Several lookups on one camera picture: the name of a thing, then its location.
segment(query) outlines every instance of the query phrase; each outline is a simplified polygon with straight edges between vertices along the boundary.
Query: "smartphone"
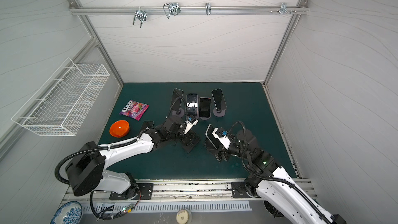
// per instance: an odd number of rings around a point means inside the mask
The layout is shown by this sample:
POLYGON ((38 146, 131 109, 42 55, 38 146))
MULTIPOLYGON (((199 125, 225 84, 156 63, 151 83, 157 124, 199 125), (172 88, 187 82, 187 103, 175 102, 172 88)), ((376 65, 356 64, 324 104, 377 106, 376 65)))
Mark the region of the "smartphone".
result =
POLYGON ((154 123, 155 123, 155 122, 153 122, 153 121, 144 121, 144 122, 142 123, 141 129, 140 129, 139 132, 141 132, 142 130, 146 130, 147 127, 148 127, 148 128, 152 128, 154 123))
POLYGON ((226 110, 226 103, 221 88, 215 89, 211 92, 213 95, 214 104, 216 105, 217 112, 226 110))
POLYGON ((213 132, 214 132, 214 127, 210 124, 207 127, 205 136, 211 142, 214 148, 218 149, 220 147, 221 142, 216 137, 213 136, 213 132))
POLYGON ((198 115, 198 95, 196 93, 187 94, 187 115, 198 115))
MULTIPOLYGON (((170 106, 173 104, 173 102, 176 100, 176 98, 182 97, 182 94, 183 94, 183 93, 184 93, 184 91, 182 91, 181 89, 174 88, 174 89, 173 89, 172 102, 170 103, 170 106)), ((181 100, 182 100, 182 99, 177 100, 177 102, 174 104, 172 110, 174 110, 174 111, 176 111, 176 112, 180 112, 181 100)))
POLYGON ((210 118, 210 98, 203 98, 199 99, 199 117, 202 118, 210 118))

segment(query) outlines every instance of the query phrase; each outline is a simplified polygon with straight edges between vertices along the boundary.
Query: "pink snack package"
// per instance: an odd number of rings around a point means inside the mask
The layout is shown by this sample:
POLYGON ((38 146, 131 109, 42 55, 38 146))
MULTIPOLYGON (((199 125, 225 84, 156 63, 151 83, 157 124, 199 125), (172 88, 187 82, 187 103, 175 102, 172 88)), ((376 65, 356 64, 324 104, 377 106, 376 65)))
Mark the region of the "pink snack package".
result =
POLYGON ((140 120, 149 105, 130 100, 123 110, 119 113, 127 117, 140 120))

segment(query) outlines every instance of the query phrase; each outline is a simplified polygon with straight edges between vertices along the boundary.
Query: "phone stand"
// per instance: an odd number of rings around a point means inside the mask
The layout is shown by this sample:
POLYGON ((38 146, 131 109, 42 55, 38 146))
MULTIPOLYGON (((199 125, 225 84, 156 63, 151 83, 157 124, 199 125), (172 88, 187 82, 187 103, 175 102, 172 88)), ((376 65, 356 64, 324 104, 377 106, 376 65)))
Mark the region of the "phone stand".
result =
POLYGON ((213 114, 214 114, 214 116, 216 116, 216 117, 222 117, 222 116, 225 115, 225 110, 222 110, 222 111, 220 111, 220 112, 217 112, 217 109, 214 108, 214 109, 213 109, 213 114))
POLYGON ((184 113, 185 113, 185 111, 184 111, 184 108, 180 108, 180 111, 179 112, 177 112, 177 111, 174 111, 173 110, 173 115, 176 115, 177 117, 182 117, 182 116, 184 116, 184 113))
POLYGON ((210 113, 210 117, 208 117, 208 118, 200 117, 200 119, 203 120, 203 121, 206 121, 206 120, 208 120, 209 118, 211 118, 211 113, 210 113))

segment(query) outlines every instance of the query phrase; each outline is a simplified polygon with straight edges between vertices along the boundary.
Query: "floral pattern bowl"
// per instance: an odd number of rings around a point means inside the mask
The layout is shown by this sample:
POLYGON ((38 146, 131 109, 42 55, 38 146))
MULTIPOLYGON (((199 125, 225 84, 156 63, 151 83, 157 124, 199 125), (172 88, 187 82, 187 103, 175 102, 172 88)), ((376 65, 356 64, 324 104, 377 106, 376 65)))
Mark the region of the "floral pattern bowl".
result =
POLYGON ((82 205, 77 201, 67 202, 55 212, 51 224, 78 224, 82 218, 82 205))

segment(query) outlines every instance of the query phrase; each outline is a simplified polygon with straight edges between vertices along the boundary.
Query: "wire mesh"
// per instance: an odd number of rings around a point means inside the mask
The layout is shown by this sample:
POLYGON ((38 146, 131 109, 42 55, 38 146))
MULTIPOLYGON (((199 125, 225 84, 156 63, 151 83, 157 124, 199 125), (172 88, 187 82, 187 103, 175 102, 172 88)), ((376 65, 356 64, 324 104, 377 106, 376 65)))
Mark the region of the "wire mesh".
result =
POLYGON ((75 136, 108 78, 103 64, 73 64, 17 123, 40 136, 75 136))

